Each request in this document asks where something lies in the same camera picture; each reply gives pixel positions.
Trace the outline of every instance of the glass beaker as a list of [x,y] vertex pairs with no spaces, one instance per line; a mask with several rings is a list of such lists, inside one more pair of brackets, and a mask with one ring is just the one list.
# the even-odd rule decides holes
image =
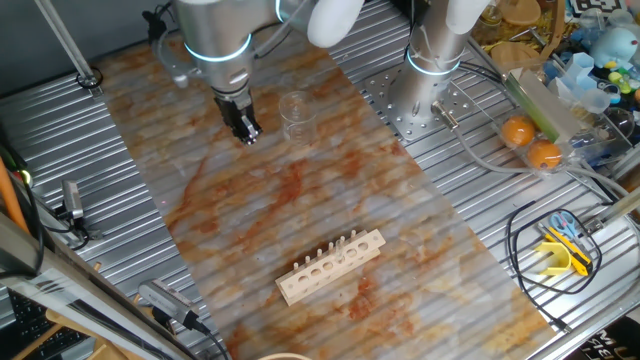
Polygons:
[[316,109],[311,94],[294,91],[280,98],[282,132],[297,146],[311,144],[316,137]]

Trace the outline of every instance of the orange handle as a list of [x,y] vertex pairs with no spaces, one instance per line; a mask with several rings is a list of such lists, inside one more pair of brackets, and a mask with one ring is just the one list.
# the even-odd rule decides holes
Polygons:
[[4,198],[4,202],[7,204],[7,211],[9,212],[11,220],[28,234],[29,228],[27,227],[26,221],[24,221],[24,216],[22,216],[18,197],[16,197],[16,192],[13,190],[11,179],[9,178],[7,168],[4,166],[2,159],[0,159],[0,193]]

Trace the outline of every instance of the keyboard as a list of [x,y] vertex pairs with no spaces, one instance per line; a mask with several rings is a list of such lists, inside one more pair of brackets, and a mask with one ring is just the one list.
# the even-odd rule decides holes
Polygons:
[[[22,347],[25,348],[47,332],[55,323],[50,322],[45,317],[47,308],[12,290],[8,290],[8,293],[9,299],[11,300],[11,307],[16,317],[16,324],[20,331]],[[25,359],[48,360],[55,358],[63,351],[81,343],[86,338],[86,335],[77,331],[62,328],[31,352]]]

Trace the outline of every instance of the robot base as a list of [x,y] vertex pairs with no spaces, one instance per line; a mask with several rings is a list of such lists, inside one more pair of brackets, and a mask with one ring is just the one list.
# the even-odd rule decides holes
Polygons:
[[[365,80],[365,89],[371,94],[371,106],[374,110],[382,112],[382,119],[395,132],[403,143],[418,140],[433,130],[444,126],[437,116],[431,118],[404,119],[395,113],[393,105],[389,104],[389,86],[393,79],[402,70],[403,64],[382,71]],[[451,115],[462,118],[473,112],[474,104],[464,93],[449,83],[449,90],[442,99],[443,104]]]

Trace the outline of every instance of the metal slat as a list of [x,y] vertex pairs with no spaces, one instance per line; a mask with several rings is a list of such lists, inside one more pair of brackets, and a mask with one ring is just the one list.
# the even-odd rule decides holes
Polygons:
[[[408,36],[407,19],[387,0],[374,0],[364,5],[351,33],[329,52],[345,75],[363,91],[363,81],[368,76],[402,63]],[[472,53],[465,54],[464,59],[482,63]],[[492,116],[511,107],[494,86],[475,75],[459,72],[455,81]],[[141,89],[144,83],[145,79],[140,79]],[[367,101],[374,101],[366,92],[363,96]],[[78,179],[89,225],[102,229],[105,234],[103,241],[92,242],[81,251],[84,259],[102,262],[101,273],[129,297],[135,296],[140,281],[153,277],[163,279],[193,299],[200,307],[205,324],[215,329],[184,261],[148,196],[146,185],[113,128],[104,103],[94,102],[88,92],[77,87],[75,76],[67,76],[0,100],[0,115],[19,150],[28,154],[30,165],[36,169],[35,190],[49,206],[60,205],[62,178]],[[475,111],[460,123],[465,138],[485,160],[495,164],[519,162],[500,141],[484,113]],[[516,207],[537,201],[522,214],[525,220],[559,206],[583,209],[585,215],[602,211],[602,207],[593,206],[599,198],[568,176],[547,181],[526,174],[490,173],[477,166],[444,127],[407,144],[406,149],[508,272],[511,269],[504,252],[504,231],[506,220]],[[525,220],[518,219],[515,225]],[[526,246],[535,239],[534,231],[522,234],[521,256],[525,264],[539,261],[530,246]],[[628,287],[640,271],[636,265],[639,256],[635,233],[624,221],[600,234],[597,241],[603,246],[606,264],[599,276],[603,280],[611,276],[618,282],[605,285],[594,280],[584,296],[556,296],[532,290],[552,314],[561,316],[572,326],[597,315],[598,309],[606,304],[607,293]],[[563,279],[562,286],[571,286],[580,280],[569,275]],[[0,326],[10,323],[11,317],[6,292],[0,289]],[[479,324],[482,321],[469,331],[476,331]],[[217,351],[200,334],[182,326],[176,329],[179,339],[194,352]],[[66,356],[85,358],[91,346],[92,342],[85,342]]]

